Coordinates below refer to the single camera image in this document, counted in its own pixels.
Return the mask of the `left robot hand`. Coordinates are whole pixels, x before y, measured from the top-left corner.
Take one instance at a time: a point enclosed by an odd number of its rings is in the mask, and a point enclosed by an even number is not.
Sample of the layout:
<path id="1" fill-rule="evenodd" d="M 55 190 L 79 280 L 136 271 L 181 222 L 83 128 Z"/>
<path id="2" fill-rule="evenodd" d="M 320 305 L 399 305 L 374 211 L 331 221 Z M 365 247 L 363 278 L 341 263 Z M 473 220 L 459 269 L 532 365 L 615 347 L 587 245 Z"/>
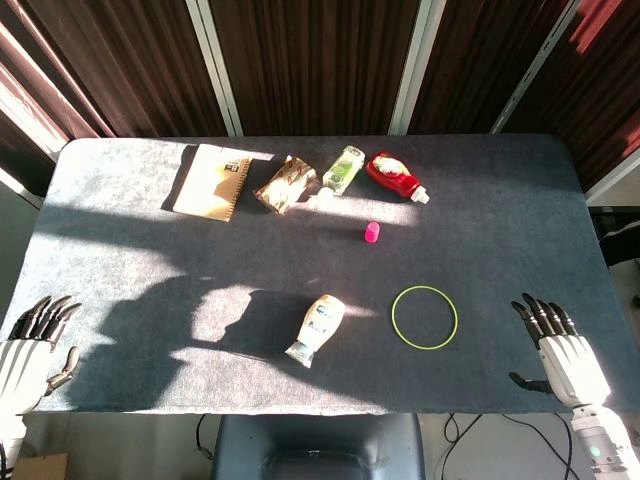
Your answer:
<path id="1" fill-rule="evenodd" d="M 69 295 L 45 296 L 13 324 L 1 343 L 1 415 L 22 416 L 74 375 L 79 348 L 70 348 L 62 370 L 51 376 L 50 364 L 71 317 L 81 308 Z"/>

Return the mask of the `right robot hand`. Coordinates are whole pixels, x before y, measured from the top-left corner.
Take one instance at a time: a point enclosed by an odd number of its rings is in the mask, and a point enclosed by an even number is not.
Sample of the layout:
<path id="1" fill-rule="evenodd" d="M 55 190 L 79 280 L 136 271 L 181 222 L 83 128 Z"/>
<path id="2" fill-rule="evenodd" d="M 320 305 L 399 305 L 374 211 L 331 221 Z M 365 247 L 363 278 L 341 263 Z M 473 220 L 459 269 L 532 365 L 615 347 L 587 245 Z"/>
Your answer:
<path id="1" fill-rule="evenodd" d="M 513 301 L 546 373 L 544 380 L 526 379 L 516 372 L 509 377 L 520 388 L 554 395 L 575 409 L 602 406 L 611 394 L 595 353 L 577 331 L 571 316 L 556 303 L 546 303 L 524 293 Z"/>

